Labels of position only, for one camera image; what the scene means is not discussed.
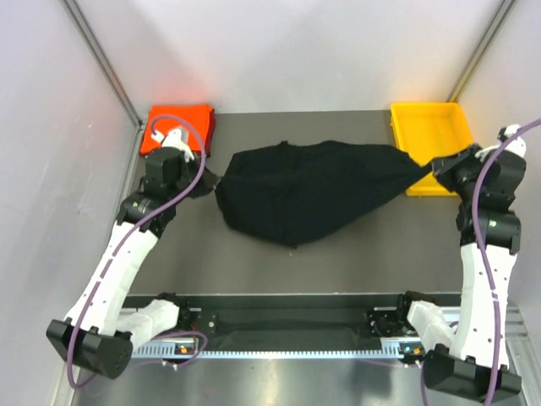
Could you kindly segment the black t-shirt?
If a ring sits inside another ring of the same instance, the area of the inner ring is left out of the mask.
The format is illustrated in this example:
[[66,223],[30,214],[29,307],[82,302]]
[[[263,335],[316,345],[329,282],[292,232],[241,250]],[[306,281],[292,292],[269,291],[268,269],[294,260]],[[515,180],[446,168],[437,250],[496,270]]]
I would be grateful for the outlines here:
[[283,141],[234,154],[216,200],[228,227],[296,247],[369,214],[430,171],[391,145]]

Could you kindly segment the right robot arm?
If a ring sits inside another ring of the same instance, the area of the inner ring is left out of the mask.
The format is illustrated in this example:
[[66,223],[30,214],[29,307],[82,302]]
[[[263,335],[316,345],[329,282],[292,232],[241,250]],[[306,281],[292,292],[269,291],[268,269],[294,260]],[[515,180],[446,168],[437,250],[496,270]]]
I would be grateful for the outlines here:
[[396,328],[417,333],[424,347],[424,386],[483,405],[512,398],[522,388],[521,377],[509,370],[505,314],[522,231],[511,204],[526,172],[526,149],[518,138],[487,148],[474,144],[432,161],[436,180],[461,198],[459,320],[450,326],[437,304],[412,292],[394,314]]

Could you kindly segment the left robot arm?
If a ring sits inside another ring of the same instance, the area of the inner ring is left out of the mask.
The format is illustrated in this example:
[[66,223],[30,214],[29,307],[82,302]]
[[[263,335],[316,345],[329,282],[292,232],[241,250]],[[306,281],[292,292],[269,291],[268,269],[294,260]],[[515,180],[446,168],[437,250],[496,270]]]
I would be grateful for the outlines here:
[[158,147],[145,158],[144,176],[121,203],[87,287],[67,315],[51,320],[46,329],[47,339],[67,364],[116,379],[135,350],[163,332],[179,336],[189,330],[192,316],[174,294],[159,294],[131,315],[123,316],[121,309],[180,201],[211,190],[204,157],[184,143]]

